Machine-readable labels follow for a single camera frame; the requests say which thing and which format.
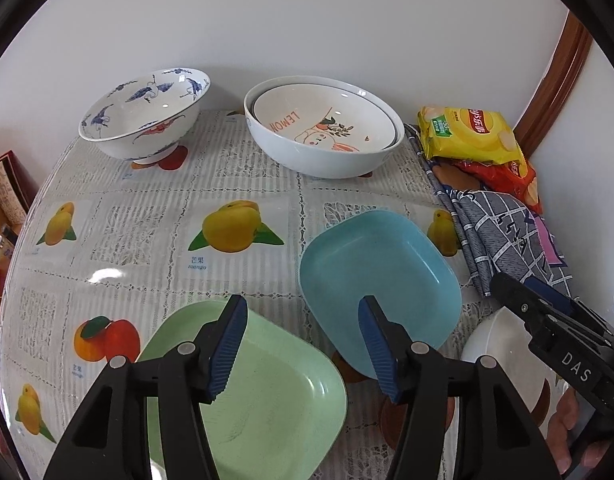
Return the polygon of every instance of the screw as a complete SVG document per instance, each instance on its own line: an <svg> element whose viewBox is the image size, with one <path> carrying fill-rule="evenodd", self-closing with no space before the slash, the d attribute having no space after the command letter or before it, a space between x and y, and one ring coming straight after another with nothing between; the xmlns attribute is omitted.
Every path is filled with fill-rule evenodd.
<svg viewBox="0 0 614 480"><path fill-rule="evenodd" d="M422 341L416 341L415 343L411 343L411 351L414 354L426 354L429 352L429 345L427 343L423 343Z"/></svg>
<svg viewBox="0 0 614 480"><path fill-rule="evenodd" d="M187 341L186 343L180 343L178 345L178 353L180 355L189 355L196 350L196 345Z"/></svg>
<svg viewBox="0 0 614 480"><path fill-rule="evenodd" d="M483 365L485 368L496 368L498 361L491 357L491 355L483 355L480 358L480 364Z"/></svg>
<svg viewBox="0 0 614 480"><path fill-rule="evenodd" d="M109 360L109 366L111 368L121 368L124 366L124 364L127 362L127 359L124 355L117 355L112 357Z"/></svg>

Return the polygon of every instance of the white wall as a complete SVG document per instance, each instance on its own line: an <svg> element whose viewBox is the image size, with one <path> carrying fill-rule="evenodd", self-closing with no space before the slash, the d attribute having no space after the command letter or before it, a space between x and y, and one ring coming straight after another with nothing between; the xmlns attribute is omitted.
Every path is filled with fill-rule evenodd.
<svg viewBox="0 0 614 480"><path fill-rule="evenodd" d="M513 124L557 44L558 0L49 0L0 60L0 153L40 183L89 105L157 68L202 68L207 108L266 78L365 86L411 120L423 104Z"/></svg>
<svg viewBox="0 0 614 480"><path fill-rule="evenodd" d="M532 163L574 291L614 326L614 70L596 44Z"/></svg>

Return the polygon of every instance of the chip bag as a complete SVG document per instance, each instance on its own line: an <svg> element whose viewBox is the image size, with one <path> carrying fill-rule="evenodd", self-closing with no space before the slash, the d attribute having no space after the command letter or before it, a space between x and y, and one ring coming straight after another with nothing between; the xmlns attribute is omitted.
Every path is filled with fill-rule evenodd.
<svg viewBox="0 0 614 480"><path fill-rule="evenodd" d="M424 156L490 164L520 161L513 131L497 112L425 106L418 112Z"/></svg>
<svg viewBox="0 0 614 480"><path fill-rule="evenodd" d="M513 160L501 166L468 160L457 160L453 164L462 171L476 176L491 190L509 193L536 215L542 214L536 170L524 159L524 156L520 162Z"/></svg>

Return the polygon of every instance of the blue plate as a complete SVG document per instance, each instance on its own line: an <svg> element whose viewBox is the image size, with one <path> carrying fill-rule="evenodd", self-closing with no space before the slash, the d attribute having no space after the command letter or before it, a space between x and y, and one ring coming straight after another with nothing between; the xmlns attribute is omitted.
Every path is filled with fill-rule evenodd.
<svg viewBox="0 0 614 480"><path fill-rule="evenodd" d="M368 211L318 235L300 261L307 306L340 355L375 378L358 326L358 302L376 297L413 341L438 348L460 317L460 285L416 224L390 211Z"/></svg>

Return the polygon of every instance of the gray fabric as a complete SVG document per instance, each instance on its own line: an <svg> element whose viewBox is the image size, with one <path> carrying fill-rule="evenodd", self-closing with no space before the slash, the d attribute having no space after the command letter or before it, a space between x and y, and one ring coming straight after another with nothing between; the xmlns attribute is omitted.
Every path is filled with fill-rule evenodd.
<svg viewBox="0 0 614 480"><path fill-rule="evenodd" d="M490 296L491 277L502 270L521 282L535 276L561 294L574 297L567 266L564 261L558 266L548 264L534 216L524 204L509 194L444 186L431 171L416 130L408 126L407 132L436 195L452 215L469 270L477 274L473 282L480 293Z"/></svg>

